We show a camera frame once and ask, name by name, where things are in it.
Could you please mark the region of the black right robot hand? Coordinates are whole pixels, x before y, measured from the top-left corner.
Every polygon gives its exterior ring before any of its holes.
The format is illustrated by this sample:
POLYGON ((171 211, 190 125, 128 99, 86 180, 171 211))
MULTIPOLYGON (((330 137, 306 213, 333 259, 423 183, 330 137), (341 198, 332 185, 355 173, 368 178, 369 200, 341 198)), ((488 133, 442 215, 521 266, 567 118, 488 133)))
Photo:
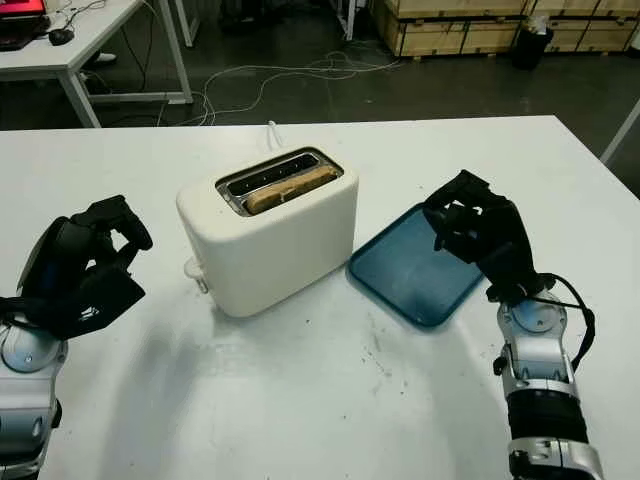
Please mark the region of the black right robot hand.
POLYGON ((516 205, 467 170, 432 193, 422 212, 436 234, 434 249, 476 265, 490 281, 491 302, 519 304, 544 290, 516 205))

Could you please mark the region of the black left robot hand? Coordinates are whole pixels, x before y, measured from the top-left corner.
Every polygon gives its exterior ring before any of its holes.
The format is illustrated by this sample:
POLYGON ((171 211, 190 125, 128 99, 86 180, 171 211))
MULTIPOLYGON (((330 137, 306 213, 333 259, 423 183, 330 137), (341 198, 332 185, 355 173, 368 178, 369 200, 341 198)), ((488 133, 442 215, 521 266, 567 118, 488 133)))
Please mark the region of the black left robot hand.
POLYGON ((92 203, 85 211, 61 216, 33 247, 18 282, 18 293, 51 299, 80 286, 99 267, 127 267, 153 241, 122 195, 92 203))

